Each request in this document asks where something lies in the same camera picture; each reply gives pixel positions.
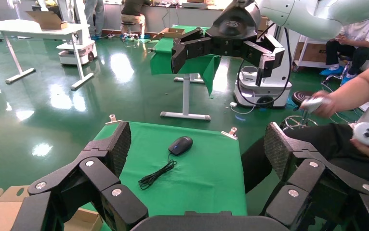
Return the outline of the operator right hand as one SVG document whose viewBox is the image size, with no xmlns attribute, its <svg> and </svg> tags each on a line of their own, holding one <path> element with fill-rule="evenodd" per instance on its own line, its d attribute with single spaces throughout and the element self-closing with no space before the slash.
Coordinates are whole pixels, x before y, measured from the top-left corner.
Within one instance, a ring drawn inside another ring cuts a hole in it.
<svg viewBox="0 0 369 231">
<path fill-rule="evenodd" d="M 326 103 L 322 103 L 314 112 L 316 116 L 322 118 L 330 118 L 333 114 L 335 114 L 338 110 L 339 102 L 332 95 L 332 93 L 328 93 L 326 91 L 318 91 L 314 93 L 311 98 L 324 98 L 327 100 Z"/>
</svg>

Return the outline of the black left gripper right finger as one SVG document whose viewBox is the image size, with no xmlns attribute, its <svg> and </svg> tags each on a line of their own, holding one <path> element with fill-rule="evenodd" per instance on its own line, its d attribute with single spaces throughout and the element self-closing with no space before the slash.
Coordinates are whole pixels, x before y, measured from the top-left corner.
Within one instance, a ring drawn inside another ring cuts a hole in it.
<svg viewBox="0 0 369 231">
<path fill-rule="evenodd" d="M 279 184 L 263 215 L 289 231 L 306 230 L 313 217 L 325 220 L 324 231 L 369 231 L 369 181 L 333 165 L 312 144 L 289 138 L 275 122 L 266 128 L 264 149 Z"/>
</svg>

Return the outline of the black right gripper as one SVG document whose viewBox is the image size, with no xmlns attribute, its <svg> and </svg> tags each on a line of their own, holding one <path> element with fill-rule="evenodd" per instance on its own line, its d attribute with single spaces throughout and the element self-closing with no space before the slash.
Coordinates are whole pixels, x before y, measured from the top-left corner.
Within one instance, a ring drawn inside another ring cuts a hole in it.
<svg viewBox="0 0 369 231">
<path fill-rule="evenodd" d="M 233 1 L 206 30 L 196 28 L 173 40 L 171 71 L 178 74 L 186 60 L 215 54 L 241 57 L 257 67 L 256 86 L 280 67 L 285 48 L 265 34 L 257 41 L 257 26 L 261 14 L 253 1 Z"/>
</svg>

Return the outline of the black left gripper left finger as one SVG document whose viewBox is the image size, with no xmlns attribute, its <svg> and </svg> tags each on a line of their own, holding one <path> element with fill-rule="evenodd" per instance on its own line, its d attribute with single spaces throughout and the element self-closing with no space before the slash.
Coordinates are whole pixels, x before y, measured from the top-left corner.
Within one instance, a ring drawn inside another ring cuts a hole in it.
<svg viewBox="0 0 369 231">
<path fill-rule="evenodd" d="M 111 230 L 131 230 L 149 213 L 120 179 L 130 146 L 128 122 L 120 122 L 110 137 L 89 142 L 74 161 L 29 186 L 12 230 L 62 231 L 87 203 Z"/>
</svg>

